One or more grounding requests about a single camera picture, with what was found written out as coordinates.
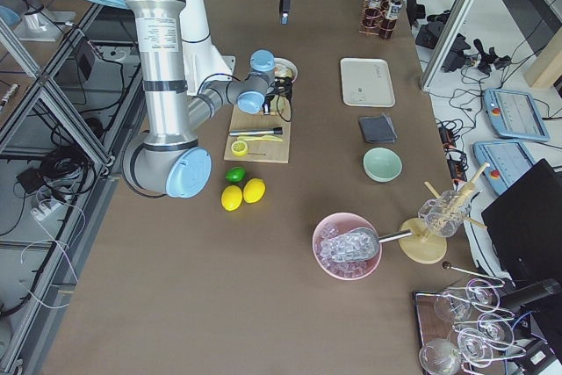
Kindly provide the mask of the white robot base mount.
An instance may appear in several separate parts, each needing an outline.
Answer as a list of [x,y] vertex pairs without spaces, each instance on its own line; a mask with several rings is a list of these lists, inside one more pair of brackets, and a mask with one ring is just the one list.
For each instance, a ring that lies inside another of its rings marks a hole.
[[236,59],[223,55],[213,44],[204,0],[185,0],[180,13],[180,29],[187,94],[195,96],[207,79],[227,80],[234,72]]

